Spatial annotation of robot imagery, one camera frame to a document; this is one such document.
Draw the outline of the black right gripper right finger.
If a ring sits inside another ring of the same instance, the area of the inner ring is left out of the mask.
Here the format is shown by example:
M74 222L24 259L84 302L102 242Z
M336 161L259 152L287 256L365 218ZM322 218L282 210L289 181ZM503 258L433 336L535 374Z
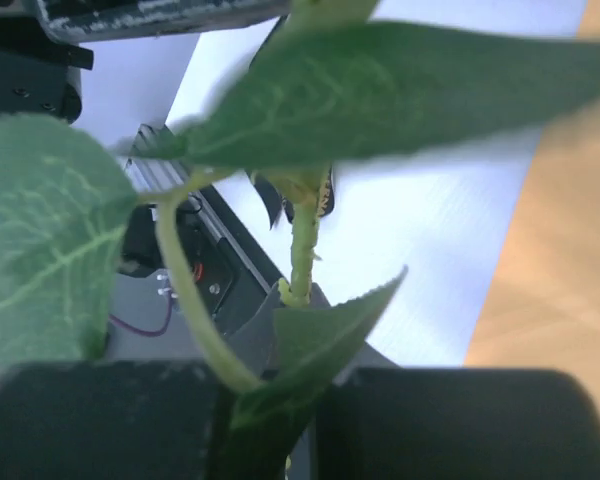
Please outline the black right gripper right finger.
M600 479L600 415L554 370L361 368L314 439L316 479Z

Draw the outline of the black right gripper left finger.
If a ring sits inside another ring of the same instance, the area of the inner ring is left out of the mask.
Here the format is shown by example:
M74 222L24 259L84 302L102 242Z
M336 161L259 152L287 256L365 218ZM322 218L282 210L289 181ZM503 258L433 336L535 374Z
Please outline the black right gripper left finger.
M202 479L223 393L196 361L12 367L0 479Z

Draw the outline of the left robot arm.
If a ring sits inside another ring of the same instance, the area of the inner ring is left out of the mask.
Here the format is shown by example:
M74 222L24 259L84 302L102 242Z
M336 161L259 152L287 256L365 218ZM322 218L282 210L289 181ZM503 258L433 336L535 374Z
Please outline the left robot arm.
M0 114L75 122L92 42L248 27L289 11L287 1L0 1Z

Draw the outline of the pink fake rose stem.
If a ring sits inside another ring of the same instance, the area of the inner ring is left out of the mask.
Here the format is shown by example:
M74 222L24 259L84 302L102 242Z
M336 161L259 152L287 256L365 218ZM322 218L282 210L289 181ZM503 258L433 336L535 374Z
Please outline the pink fake rose stem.
M327 170L551 121L600 97L600 40L529 39L370 19L371 4L298 1L287 25L211 112L143 150L184 161L184 185L134 190L87 133L46 114L0 115L0 364L101 355L110 283L132 211L157 239L207 367L232 394L221 473L277 476L331 381L398 280L329 308L309 304L318 217L295 213L292 277L274 313L278 375L265 381L203 307L176 234L188 194L238 169Z

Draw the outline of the orange wrapping paper sheet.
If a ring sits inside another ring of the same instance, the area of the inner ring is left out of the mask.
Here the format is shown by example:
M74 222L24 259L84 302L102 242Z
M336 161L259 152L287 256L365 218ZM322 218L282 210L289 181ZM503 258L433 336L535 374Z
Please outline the orange wrapping paper sheet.
M600 371L600 101L543 134L466 362Z

